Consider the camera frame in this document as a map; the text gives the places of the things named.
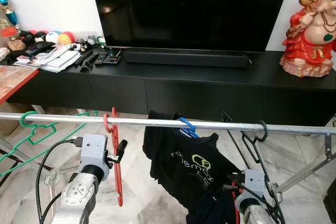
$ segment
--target marble floor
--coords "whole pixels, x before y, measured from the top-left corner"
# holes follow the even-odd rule
[[[76,114],[75,109],[48,108],[49,114]],[[145,115],[120,114],[123,118],[146,118]],[[78,124],[59,123],[57,133],[40,144],[31,146],[23,144],[19,149],[28,156],[34,156],[47,147],[58,142]],[[13,145],[28,135],[30,129],[19,126],[6,140]],[[197,130],[200,136],[209,136],[212,130]],[[245,164],[226,131],[215,131],[219,135],[217,148],[238,168]],[[48,133],[44,129],[37,137]],[[107,134],[102,124],[87,124],[75,135],[85,133]],[[126,139],[129,144],[121,162],[123,182],[123,207],[118,206],[114,172],[100,184],[96,207],[90,215],[90,223],[95,224],[184,224],[187,210],[171,197],[149,175],[151,162],[142,152],[144,127],[136,125],[119,125],[119,139]],[[242,147],[238,132],[233,132]],[[283,183],[286,179],[302,169],[306,164],[323,153],[323,138],[320,136],[302,136],[287,134],[270,134],[266,142],[259,145],[265,164],[273,182]],[[109,141],[108,149],[112,150]],[[79,164],[80,149],[64,144],[55,149],[47,159],[50,167],[67,168]],[[0,172],[11,166],[11,161],[0,164]],[[56,182],[56,193],[67,183],[71,173],[62,174]],[[0,188],[0,223],[31,224],[38,223],[35,202],[36,171],[25,165],[15,170]],[[327,188],[336,177],[336,159],[283,194],[282,210],[288,224],[330,224],[328,213],[323,204]],[[41,204],[44,209],[48,204],[48,188],[40,183]],[[50,216],[45,223],[50,223]]]

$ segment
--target black t-shirt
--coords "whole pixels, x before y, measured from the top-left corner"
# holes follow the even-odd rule
[[[149,119],[178,119],[151,111]],[[227,174],[240,170],[217,149],[218,135],[193,138],[171,127],[146,127],[143,151],[152,160],[151,177],[190,213],[199,210],[201,197],[218,183],[231,184]],[[234,200],[228,200],[234,209]]]

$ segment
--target television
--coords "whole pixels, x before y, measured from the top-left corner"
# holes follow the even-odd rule
[[[242,67],[247,66],[246,56],[265,51],[282,1],[96,0],[96,4],[107,46],[127,48],[128,62]]]

